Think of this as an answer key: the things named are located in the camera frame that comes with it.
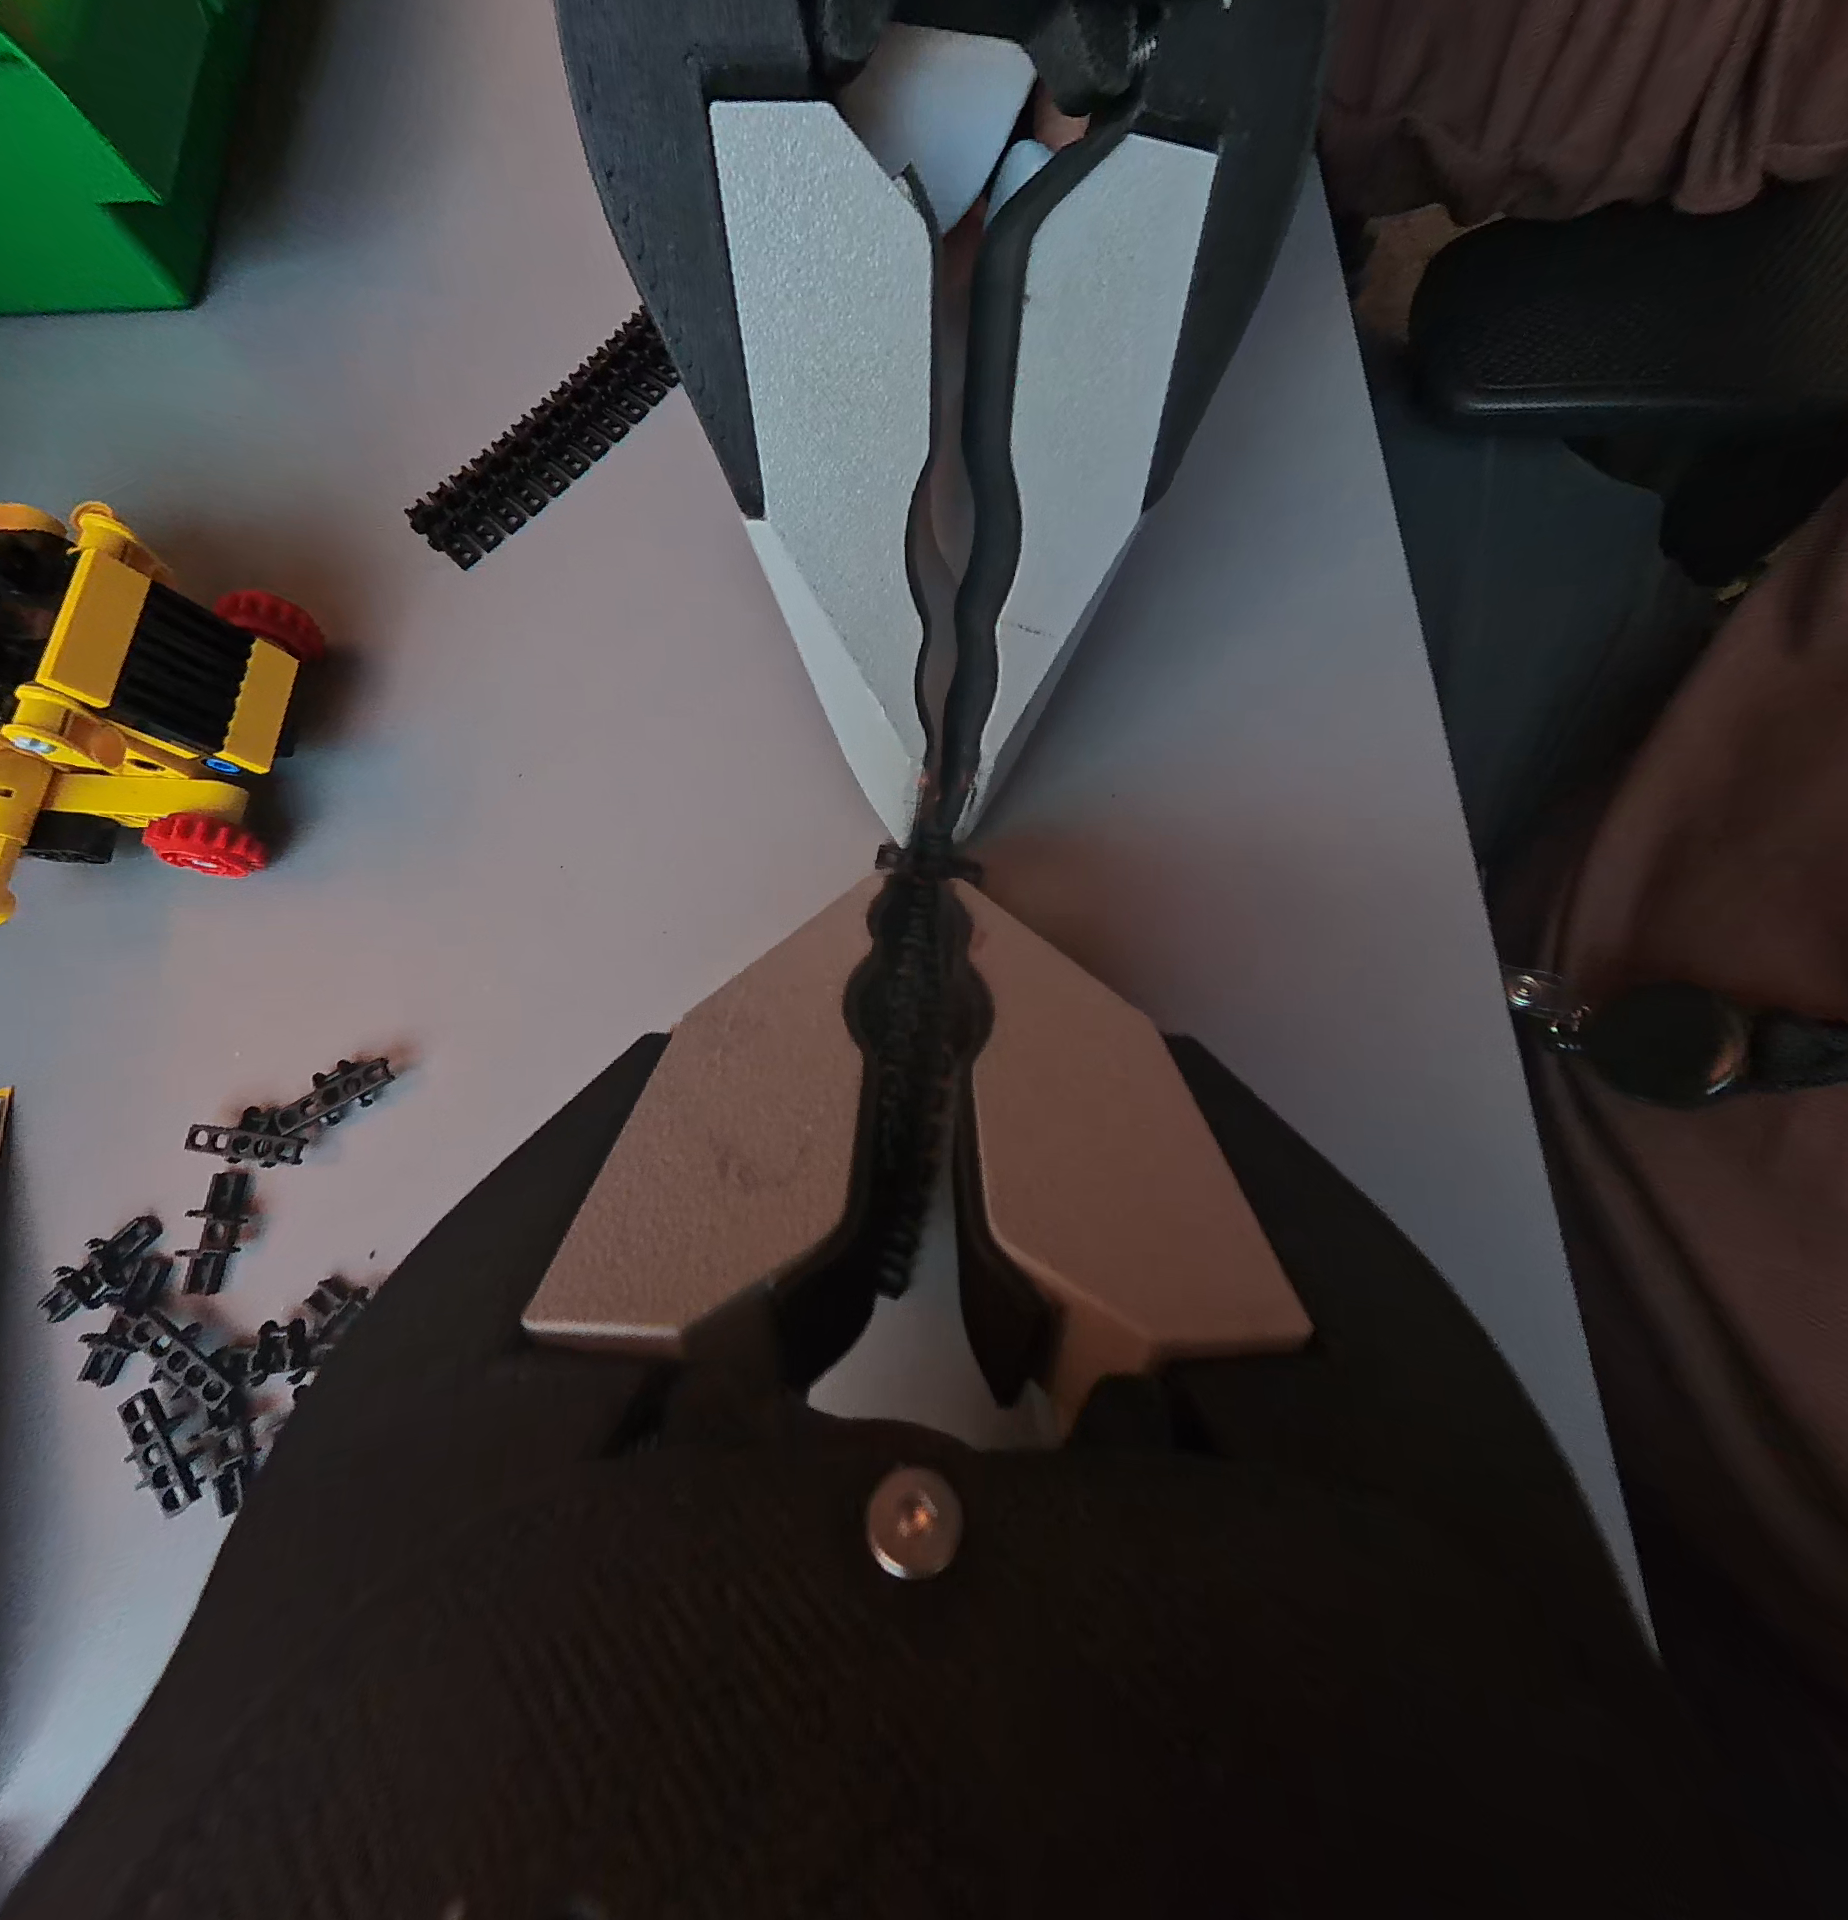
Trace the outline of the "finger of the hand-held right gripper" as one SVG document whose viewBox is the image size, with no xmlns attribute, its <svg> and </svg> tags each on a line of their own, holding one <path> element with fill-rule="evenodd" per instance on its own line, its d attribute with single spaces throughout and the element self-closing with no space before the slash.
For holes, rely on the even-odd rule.
<svg viewBox="0 0 1848 1920">
<path fill-rule="evenodd" d="M 939 830 L 976 829 L 1143 513 L 1217 157 L 1130 131 L 1015 142 L 971 280 Z"/>
<path fill-rule="evenodd" d="M 935 218 L 826 103 L 714 103 L 763 511 L 748 540 L 886 832 L 918 814 L 918 492 L 935 438 Z"/>
</svg>

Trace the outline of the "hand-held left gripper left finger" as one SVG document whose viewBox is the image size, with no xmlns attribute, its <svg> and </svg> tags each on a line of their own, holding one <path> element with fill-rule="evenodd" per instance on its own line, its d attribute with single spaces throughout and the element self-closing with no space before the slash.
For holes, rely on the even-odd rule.
<svg viewBox="0 0 1848 1920">
<path fill-rule="evenodd" d="M 844 1224 L 864 1053 L 844 1017 L 881 879 L 691 1006 L 523 1310 L 540 1345 L 674 1360 Z"/>
</svg>

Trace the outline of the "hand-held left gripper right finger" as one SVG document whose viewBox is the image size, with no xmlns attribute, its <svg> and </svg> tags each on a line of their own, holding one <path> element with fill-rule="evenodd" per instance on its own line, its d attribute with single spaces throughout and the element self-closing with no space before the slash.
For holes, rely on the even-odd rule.
<svg viewBox="0 0 1848 1920">
<path fill-rule="evenodd" d="M 954 1156 L 958 1299 L 990 1397 L 1073 1427 L 1113 1377 L 1291 1356 L 1312 1320 L 1167 1040 L 951 883 L 973 1048 Z"/>
</svg>

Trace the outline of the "person's right forearm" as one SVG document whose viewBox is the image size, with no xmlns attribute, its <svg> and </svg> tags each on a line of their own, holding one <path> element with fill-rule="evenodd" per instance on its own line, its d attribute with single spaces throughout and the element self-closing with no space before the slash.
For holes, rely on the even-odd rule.
<svg viewBox="0 0 1848 1920">
<path fill-rule="evenodd" d="M 1361 217 L 1713 217 L 1848 170 L 1848 2 L 1347 2 L 1321 175 Z"/>
</svg>

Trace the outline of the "yellow lego bulldozer model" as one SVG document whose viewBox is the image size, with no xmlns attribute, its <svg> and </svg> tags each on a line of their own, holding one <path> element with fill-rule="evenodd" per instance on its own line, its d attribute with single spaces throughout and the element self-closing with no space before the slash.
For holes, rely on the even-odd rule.
<svg viewBox="0 0 1848 1920">
<path fill-rule="evenodd" d="M 0 924 L 24 857 L 98 867 L 127 832 L 197 877 L 260 876 L 248 808 L 324 647 L 274 592 L 195 602 L 98 502 L 0 502 Z"/>
</svg>

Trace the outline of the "pile of black track links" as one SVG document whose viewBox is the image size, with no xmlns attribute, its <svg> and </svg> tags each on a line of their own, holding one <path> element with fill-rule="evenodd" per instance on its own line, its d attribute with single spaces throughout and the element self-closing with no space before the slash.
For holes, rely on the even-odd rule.
<svg viewBox="0 0 1848 1920">
<path fill-rule="evenodd" d="M 184 1149 L 211 1166 L 186 1213 L 191 1245 L 159 1215 L 132 1215 L 52 1272 L 40 1299 L 50 1325 L 91 1317 L 76 1380 L 119 1390 L 123 1463 L 163 1516 L 202 1504 L 232 1522 L 269 1459 L 286 1416 L 373 1304 L 371 1284 L 328 1273 L 281 1317 L 236 1332 L 216 1310 L 232 1270 L 264 1229 L 263 1179 L 301 1167 L 345 1121 L 371 1110 L 399 1079 L 387 1053 L 337 1059 L 306 1090 L 253 1102 L 236 1121 L 195 1121 Z"/>
</svg>

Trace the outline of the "green box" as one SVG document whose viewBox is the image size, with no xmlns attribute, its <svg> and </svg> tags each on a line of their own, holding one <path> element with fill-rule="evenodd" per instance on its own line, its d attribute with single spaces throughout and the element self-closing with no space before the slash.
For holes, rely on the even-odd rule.
<svg viewBox="0 0 1848 1920">
<path fill-rule="evenodd" d="M 184 311 L 257 2 L 0 2 L 0 317 Z"/>
</svg>

